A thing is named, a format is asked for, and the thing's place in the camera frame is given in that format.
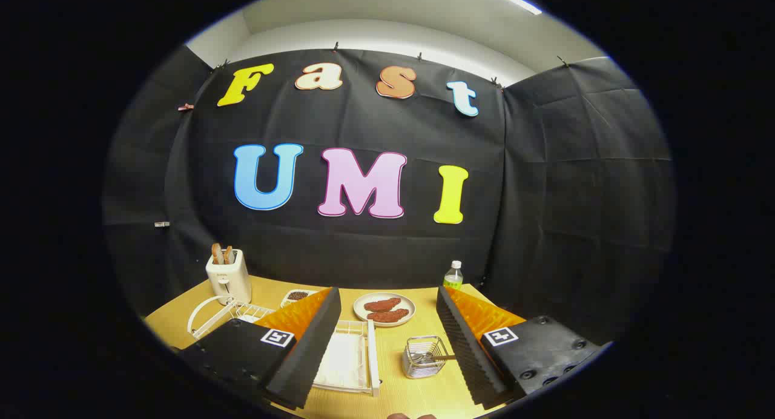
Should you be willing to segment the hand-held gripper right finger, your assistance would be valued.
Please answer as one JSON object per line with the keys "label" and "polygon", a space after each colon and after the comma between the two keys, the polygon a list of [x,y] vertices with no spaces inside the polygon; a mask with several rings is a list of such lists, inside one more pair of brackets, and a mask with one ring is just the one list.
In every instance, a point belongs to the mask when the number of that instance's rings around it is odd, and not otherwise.
{"label": "hand-held gripper right finger", "polygon": [[554,317],[521,318],[459,289],[439,287],[435,308],[473,402],[487,410],[542,396],[605,350]]}

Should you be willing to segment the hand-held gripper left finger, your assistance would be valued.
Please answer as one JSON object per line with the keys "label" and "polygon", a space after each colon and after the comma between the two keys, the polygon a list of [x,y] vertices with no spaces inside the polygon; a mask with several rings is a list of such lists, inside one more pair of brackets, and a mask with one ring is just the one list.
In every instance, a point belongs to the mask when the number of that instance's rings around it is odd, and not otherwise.
{"label": "hand-held gripper left finger", "polygon": [[178,355],[244,400],[302,408],[340,313],[340,290],[322,289],[254,323],[232,318]]}

